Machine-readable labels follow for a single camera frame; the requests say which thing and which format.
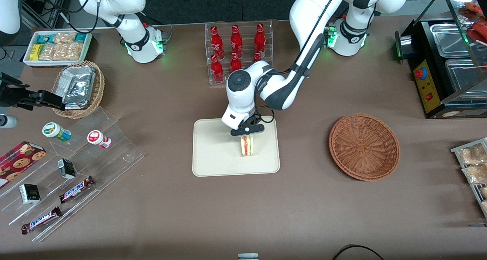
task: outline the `empty wicker basket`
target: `empty wicker basket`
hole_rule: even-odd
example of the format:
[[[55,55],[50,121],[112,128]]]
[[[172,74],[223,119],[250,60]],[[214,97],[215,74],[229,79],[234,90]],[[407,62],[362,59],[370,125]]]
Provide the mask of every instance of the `empty wicker basket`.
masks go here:
[[[366,114],[340,118],[331,130],[329,146],[336,164],[359,180],[381,180],[399,163],[394,133],[381,120]]]
[[[105,77],[103,73],[99,69],[99,67],[90,61],[83,61],[80,63],[76,63],[73,65],[69,65],[68,67],[80,67],[80,66],[91,66],[96,70],[96,77],[94,78],[93,90],[90,99],[90,105],[88,108],[84,110],[65,110],[60,111],[58,109],[53,109],[54,113],[59,116],[68,117],[72,119],[79,119],[85,116],[88,116],[90,113],[94,112],[97,107],[99,107],[101,103],[101,99],[103,98],[103,90],[105,89]],[[53,88],[51,90],[52,93],[56,91],[57,83],[59,82],[59,78],[61,77],[62,71],[57,75],[56,81],[54,81]]]

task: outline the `yellow control panel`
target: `yellow control panel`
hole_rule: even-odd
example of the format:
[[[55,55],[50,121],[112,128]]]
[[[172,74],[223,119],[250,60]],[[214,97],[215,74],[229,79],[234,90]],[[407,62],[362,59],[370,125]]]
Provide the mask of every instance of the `yellow control panel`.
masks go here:
[[[416,86],[418,87],[425,111],[427,113],[433,111],[436,107],[440,106],[441,101],[434,86],[433,78],[431,78],[430,69],[426,60],[419,64],[412,73],[414,74]]]

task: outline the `red knob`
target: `red knob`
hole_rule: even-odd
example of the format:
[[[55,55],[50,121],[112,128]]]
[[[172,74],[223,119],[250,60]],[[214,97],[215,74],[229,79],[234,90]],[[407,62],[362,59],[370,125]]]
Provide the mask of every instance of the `red knob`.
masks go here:
[[[425,74],[425,72],[422,69],[419,69],[419,70],[414,72],[414,77],[421,79],[421,78],[423,78],[424,74]]]

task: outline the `brown table surface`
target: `brown table surface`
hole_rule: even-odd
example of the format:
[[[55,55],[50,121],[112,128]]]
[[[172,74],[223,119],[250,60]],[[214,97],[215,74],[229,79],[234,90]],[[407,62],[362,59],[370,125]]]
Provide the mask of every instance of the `brown table surface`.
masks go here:
[[[275,115],[280,170],[228,177],[191,172],[193,123],[221,117],[228,103],[224,88],[208,85],[204,25],[175,26],[167,55],[150,64],[128,56],[115,29],[94,31],[88,59],[106,78],[102,106],[146,157],[41,243],[0,212],[0,258],[331,259],[355,243],[386,260],[485,259],[487,229],[467,227],[485,220],[449,152],[485,137],[485,120],[424,119],[407,64],[392,59],[394,31],[411,19],[377,17],[353,57],[323,50],[294,104]],[[289,22],[274,21],[274,36],[274,66],[284,70],[298,44]],[[50,89],[59,71],[26,66],[21,79]],[[19,126],[1,130],[4,152],[23,140],[49,146],[46,122],[75,123],[49,108],[9,112]],[[354,180],[332,160],[329,131],[353,113],[397,135],[401,160],[390,177]]]

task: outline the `red bottle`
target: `red bottle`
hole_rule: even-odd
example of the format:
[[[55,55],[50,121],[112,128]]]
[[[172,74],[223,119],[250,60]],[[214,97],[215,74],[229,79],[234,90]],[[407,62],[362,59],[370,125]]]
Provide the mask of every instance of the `red bottle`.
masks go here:
[[[215,26],[210,28],[212,33],[212,49],[214,54],[217,55],[218,60],[222,60],[225,57],[225,52],[223,50],[223,40],[221,40],[221,36],[218,34],[218,29]]]
[[[260,61],[260,60],[261,60],[261,53],[255,52],[254,53],[254,61],[252,61],[252,62],[256,62],[256,61]]]
[[[216,83],[223,83],[223,67],[218,62],[216,55],[212,55],[212,75]]]
[[[239,55],[239,58],[242,58],[244,55],[243,41],[237,25],[232,25],[230,43],[232,43],[232,52],[236,52]]]
[[[261,53],[261,57],[266,56],[266,34],[264,34],[264,24],[257,24],[257,33],[254,37],[255,51]]]
[[[232,53],[232,61],[230,62],[230,69],[234,72],[242,69],[242,62],[240,62],[239,55]]]

